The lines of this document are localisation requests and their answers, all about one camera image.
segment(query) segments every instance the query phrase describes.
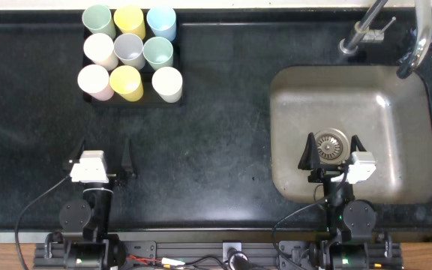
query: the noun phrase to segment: stainless steel sink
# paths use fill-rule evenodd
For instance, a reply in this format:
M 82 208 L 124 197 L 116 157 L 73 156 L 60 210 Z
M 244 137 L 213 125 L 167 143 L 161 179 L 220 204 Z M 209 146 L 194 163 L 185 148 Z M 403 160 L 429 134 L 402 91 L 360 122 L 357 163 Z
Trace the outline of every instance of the stainless steel sink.
M 325 162 L 349 156 L 358 135 L 376 158 L 376 172 L 354 185 L 373 203 L 426 203 L 432 197 L 432 126 L 421 78 L 396 67 L 289 67 L 271 83 L 271 161 L 277 189 L 289 200 L 312 202 L 316 184 L 297 168 L 310 132 Z M 323 195 L 318 190 L 316 197 Z

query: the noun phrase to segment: chrome faucet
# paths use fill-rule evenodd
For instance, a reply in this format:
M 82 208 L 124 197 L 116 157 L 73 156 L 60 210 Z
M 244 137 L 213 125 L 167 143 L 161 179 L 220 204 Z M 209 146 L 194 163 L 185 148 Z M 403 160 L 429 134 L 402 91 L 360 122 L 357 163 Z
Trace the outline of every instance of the chrome faucet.
M 395 18 L 382 30 L 370 30 L 369 26 L 377 14 L 383 9 L 388 0 L 376 0 L 364 15 L 360 22 L 354 25 L 354 29 L 348 38 L 339 43 L 341 52 L 353 55 L 358 50 L 361 42 L 382 42 L 384 31 L 395 21 Z M 422 62 L 428 52 L 432 37 L 432 16 L 430 0 L 415 0 L 416 23 L 418 34 L 414 50 L 397 69 L 397 76 L 406 79 Z

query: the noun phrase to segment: wooden table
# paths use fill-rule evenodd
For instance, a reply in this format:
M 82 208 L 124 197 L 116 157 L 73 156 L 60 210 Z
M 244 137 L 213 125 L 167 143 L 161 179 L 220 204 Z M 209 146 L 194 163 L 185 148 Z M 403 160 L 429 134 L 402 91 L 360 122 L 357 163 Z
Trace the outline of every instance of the wooden table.
M 32 264 L 34 244 L 22 244 L 22 253 L 28 265 Z M 403 243 L 406 270 L 432 270 L 432 243 Z M 0 269 L 22 269 L 14 244 L 0 244 Z

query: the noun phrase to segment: drain strainer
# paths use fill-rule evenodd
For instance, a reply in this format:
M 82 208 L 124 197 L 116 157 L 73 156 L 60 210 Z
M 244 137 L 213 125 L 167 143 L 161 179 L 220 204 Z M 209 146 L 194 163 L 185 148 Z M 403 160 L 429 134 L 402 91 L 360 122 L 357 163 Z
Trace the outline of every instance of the drain strainer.
M 341 131 L 328 128 L 314 136 L 318 154 L 322 162 L 327 164 L 339 164 L 347 158 L 349 152 L 348 139 Z

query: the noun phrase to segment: black countertop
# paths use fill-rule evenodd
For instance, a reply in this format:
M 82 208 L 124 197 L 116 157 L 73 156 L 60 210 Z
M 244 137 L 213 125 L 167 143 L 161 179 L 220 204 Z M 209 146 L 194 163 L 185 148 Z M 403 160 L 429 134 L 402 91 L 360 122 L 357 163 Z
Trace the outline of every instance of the black countertop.
M 414 11 L 383 12 L 375 27 L 398 17 L 384 43 L 341 57 L 338 42 L 363 14 L 179 12 L 184 105 L 118 109 L 93 107 L 78 89 L 79 11 L 0 13 L 0 230 L 11 229 L 21 209 L 62 178 L 62 161 L 82 137 L 106 152 L 111 167 L 126 139 L 133 143 L 139 177 L 115 189 L 112 230 L 271 227 L 304 204 L 284 199 L 272 182 L 269 84 L 293 65 L 396 65 Z M 432 51 L 419 73 L 432 111 Z M 63 184 L 22 227 L 59 228 L 60 207 L 81 192 Z M 432 230 L 432 200 L 376 210 L 380 229 Z M 321 230 L 324 220 L 314 208 L 289 226 Z

